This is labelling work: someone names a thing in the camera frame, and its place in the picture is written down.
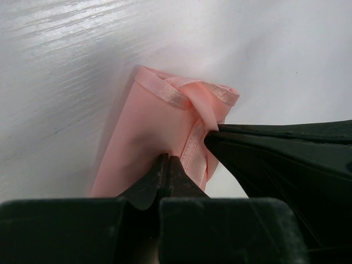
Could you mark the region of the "pink cloth napkin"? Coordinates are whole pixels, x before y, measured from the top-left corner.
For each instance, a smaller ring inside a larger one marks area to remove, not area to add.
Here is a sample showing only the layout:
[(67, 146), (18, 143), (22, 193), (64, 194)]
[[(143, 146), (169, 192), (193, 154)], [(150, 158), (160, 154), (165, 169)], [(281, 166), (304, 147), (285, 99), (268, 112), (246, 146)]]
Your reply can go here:
[(91, 196), (120, 195), (164, 153), (179, 157), (187, 176), (204, 190), (218, 164), (204, 144), (205, 136), (218, 130), (238, 98), (225, 85), (140, 67)]

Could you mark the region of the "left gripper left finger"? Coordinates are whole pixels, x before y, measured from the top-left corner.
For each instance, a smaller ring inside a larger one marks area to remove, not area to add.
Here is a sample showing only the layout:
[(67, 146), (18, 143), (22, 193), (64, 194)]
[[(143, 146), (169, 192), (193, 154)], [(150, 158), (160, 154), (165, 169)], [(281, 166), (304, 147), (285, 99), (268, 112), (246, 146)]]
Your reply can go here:
[(168, 156), (113, 198), (1, 204), (1, 263), (124, 263), (158, 234), (158, 194)]

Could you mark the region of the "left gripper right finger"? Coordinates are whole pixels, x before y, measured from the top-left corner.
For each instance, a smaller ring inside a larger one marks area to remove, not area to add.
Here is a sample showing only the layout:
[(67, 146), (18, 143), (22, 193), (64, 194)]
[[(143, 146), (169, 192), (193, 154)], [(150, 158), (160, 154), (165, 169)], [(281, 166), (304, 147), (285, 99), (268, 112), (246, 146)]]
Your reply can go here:
[(283, 201), (211, 199), (176, 156), (164, 176), (160, 263), (309, 263), (295, 216)]

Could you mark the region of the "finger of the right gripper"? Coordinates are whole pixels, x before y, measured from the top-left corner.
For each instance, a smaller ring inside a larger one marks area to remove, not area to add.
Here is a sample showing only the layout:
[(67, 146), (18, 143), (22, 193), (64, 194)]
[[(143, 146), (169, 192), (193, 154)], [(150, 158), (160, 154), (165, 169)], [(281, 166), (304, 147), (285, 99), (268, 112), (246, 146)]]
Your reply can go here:
[(205, 145), (247, 196), (286, 202), (309, 248), (351, 246), (351, 121), (220, 125)]

